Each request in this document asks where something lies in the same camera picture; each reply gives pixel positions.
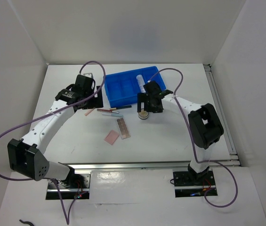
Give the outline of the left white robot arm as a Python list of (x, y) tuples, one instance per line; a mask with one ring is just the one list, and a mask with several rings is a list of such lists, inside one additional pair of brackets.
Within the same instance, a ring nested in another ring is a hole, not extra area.
[(83, 181), (74, 168), (60, 162), (51, 162), (44, 153), (55, 134), (80, 109), (103, 107), (102, 92), (91, 73), (79, 74), (74, 84), (58, 92), (50, 107), (49, 116), (40, 120), (21, 139), (8, 143), (9, 165), (30, 179), (56, 179), (65, 188)]

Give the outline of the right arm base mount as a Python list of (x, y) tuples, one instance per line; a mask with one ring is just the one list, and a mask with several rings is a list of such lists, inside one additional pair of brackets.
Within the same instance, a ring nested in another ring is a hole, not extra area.
[(205, 192), (207, 196), (218, 196), (213, 171), (198, 180), (193, 180), (188, 171), (174, 171), (173, 178), (169, 181), (175, 189), (175, 197), (201, 197)]

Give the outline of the eyeshadow palette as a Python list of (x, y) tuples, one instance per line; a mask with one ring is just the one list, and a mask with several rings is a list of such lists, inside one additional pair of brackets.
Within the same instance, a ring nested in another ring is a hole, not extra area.
[(126, 122), (123, 117), (116, 119), (117, 127), (119, 129), (119, 134), (121, 139), (130, 138), (130, 132), (128, 130), (128, 127), (126, 125)]

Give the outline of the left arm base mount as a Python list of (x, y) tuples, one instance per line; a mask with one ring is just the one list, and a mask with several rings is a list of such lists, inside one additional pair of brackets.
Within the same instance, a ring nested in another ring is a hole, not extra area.
[(46, 200), (59, 200), (58, 189), (60, 191), (63, 200), (88, 200), (90, 197), (90, 179), (91, 174), (83, 173), (78, 174), (74, 180), (70, 183), (66, 181), (57, 180), (56, 184), (51, 180), (48, 181), (48, 187), (46, 192)]

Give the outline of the blue plastic compartment tray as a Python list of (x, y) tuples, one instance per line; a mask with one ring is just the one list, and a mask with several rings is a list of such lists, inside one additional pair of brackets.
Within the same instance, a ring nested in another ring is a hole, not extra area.
[(105, 77), (105, 92), (110, 107), (135, 104), (137, 94), (140, 93), (137, 76), (142, 75), (144, 81), (148, 81), (156, 72), (158, 72), (158, 68), (150, 66), (107, 75)]

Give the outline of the silver blue mascara tube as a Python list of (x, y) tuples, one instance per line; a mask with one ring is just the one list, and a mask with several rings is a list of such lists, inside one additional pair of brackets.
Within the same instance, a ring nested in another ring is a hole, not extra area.
[(106, 112), (104, 112), (104, 113), (102, 113), (102, 115), (110, 116), (110, 117), (117, 117), (117, 118), (122, 118), (123, 117), (123, 115), (119, 114), (119, 113), (106, 113)]

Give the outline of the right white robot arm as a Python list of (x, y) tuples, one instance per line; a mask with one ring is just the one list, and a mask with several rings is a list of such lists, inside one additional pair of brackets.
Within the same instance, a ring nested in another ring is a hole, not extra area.
[(137, 112), (140, 119), (145, 120), (149, 113), (162, 113), (163, 110), (183, 116), (193, 149), (187, 178), (191, 184), (199, 184), (209, 169), (212, 147), (224, 134), (214, 106), (178, 97), (175, 91), (162, 90), (155, 81), (140, 82), (139, 87), (141, 92), (137, 94)]

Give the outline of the white cosmetic tube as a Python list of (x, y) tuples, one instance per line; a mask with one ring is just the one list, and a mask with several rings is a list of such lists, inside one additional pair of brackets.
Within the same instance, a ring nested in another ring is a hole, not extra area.
[(138, 82), (138, 85), (139, 85), (139, 88), (140, 88), (140, 92), (141, 93), (146, 93), (146, 90), (144, 88), (144, 85), (145, 85), (145, 81), (143, 79), (143, 76), (141, 74), (137, 75), (136, 76), (136, 80)]

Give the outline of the pink concealer stick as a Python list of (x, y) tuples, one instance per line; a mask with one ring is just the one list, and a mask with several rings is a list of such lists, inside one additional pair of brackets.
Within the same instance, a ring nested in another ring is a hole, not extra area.
[(88, 116), (90, 113), (92, 113), (95, 109), (89, 109), (87, 112), (84, 113), (85, 116)]

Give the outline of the red lip gloss tube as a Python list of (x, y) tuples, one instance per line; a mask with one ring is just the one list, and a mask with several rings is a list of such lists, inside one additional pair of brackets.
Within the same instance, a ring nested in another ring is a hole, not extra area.
[(112, 110), (108, 110), (108, 109), (97, 109), (97, 111), (99, 111), (99, 112), (106, 112), (106, 113), (110, 113), (110, 112), (112, 112)]

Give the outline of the round powder compact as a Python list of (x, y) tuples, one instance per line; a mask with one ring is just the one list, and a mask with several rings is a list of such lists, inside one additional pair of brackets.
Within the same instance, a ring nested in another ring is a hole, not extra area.
[(138, 112), (138, 117), (141, 120), (146, 120), (149, 117), (149, 112), (147, 112), (144, 108), (142, 108), (141, 111)]

